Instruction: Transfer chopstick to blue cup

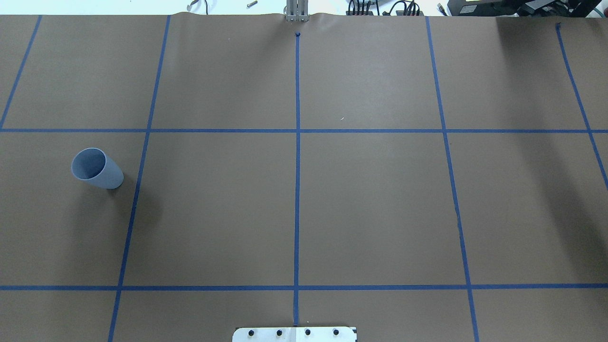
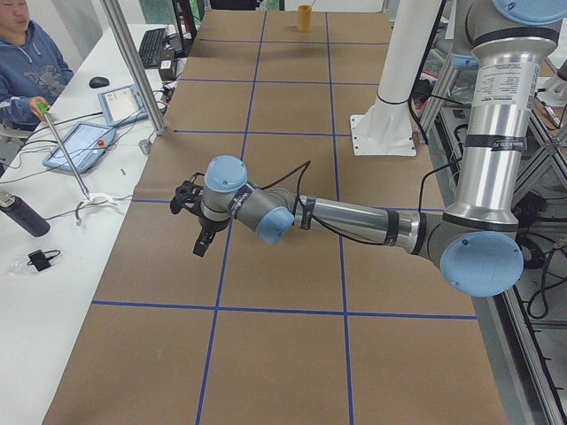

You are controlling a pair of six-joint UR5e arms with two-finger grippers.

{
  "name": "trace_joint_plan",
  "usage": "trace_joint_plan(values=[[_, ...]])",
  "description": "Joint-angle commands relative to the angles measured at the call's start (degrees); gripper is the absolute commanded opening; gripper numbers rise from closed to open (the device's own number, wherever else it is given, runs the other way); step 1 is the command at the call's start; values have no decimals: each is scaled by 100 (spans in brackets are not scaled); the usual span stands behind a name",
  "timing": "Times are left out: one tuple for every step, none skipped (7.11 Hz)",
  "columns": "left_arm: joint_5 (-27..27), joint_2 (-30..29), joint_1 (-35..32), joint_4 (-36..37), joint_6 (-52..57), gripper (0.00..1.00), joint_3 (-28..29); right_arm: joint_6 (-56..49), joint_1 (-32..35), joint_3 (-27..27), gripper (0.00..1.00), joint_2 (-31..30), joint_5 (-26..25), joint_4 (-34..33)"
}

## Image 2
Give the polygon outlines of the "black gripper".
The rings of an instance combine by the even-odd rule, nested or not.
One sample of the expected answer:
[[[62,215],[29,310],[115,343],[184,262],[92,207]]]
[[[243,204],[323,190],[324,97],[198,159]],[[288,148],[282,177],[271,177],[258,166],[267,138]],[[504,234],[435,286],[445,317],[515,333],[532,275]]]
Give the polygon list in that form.
[[[230,223],[230,218],[214,220],[206,217],[202,212],[199,215],[198,222],[201,226],[201,231],[194,243],[193,253],[199,257],[204,257],[210,244],[214,240],[214,236],[227,228]]]

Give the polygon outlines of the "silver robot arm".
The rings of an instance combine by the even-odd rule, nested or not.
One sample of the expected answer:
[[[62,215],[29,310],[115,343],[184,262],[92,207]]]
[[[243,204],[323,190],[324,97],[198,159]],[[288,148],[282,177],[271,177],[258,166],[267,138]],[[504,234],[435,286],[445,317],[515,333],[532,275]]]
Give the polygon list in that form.
[[[358,243],[428,259],[457,290],[491,297],[524,270],[511,211],[540,65],[557,47],[563,1],[460,1],[453,56],[478,66],[456,194],[442,214],[402,213],[259,187],[236,157],[214,158],[202,185],[171,206],[198,217],[196,255],[233,220],[267,243],[292,226],[319,225]]]

